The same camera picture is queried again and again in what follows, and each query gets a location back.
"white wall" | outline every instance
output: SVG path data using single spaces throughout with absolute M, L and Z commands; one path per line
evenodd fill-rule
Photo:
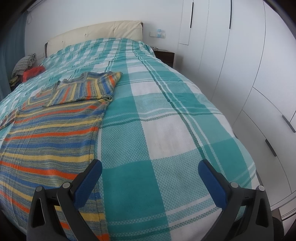
M 25 53 L 42 54 L 44 44 L 56 35 L 116 20 L 141 20 L 144 43 L 176 53 L 182 6 L 183 0 L 46 0 L 28 15 Z M 150 37 L 159 28 L 166 38 Z

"cream leather headboard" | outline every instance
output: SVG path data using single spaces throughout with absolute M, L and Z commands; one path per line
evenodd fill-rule
M 141 21 L 115 21 L 98 23 L 70 30 L 53 37 L 45 44 L 45 56 L 50 56 L 69 45 L 98 38 L 127 38 L 142 41 Z

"nightstand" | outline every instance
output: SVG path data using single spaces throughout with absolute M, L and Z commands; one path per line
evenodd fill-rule
M 164 49 L 153 50 L 155 57 L 167 64 L 169 67 L 173 67 L 175 53 Z

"door handle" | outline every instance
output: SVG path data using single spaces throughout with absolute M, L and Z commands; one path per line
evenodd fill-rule
M 282 115 L 282 118 L 285 120 L 285 122 L 288 124 L 288 126 L 291 128 L 291 130 L 295 133 L 296 132 L 295 129 L 293 128 L 291 123 L 287 120 L 287 118 L 284 115 Z
M 192 17 L 193 17 L 193 4 L 194 4 L 194 2 L 192 2 L 192 11 L 191 11 L 191 21 L 190 21 L 190 28 L 191 28 L 191 26 L 192 26 Z
M 230 21 L 229 21 L 229 29 L 231 27 L 231 17 L 232 17 L 232 0 L 230 0 Z
M 272 154 L 274 156 L 276 156 L 276 152 L 274 151 L 274 149 L 272 148 L 272 146 L 270 145 L 269 141 L 267 139 L 265 139 L 266 144 L 268 145 L 269 149 L 271 150 Z

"red cloth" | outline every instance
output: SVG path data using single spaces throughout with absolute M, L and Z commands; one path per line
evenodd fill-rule
M 43 66 L 38 66 L 31 68 L 24 72 L 24 75 L 22 76 L 22 82 L 26 82 L 27 80 L 36 77 L 37 75 L 41 74 L 45 71 L 45 68 Z

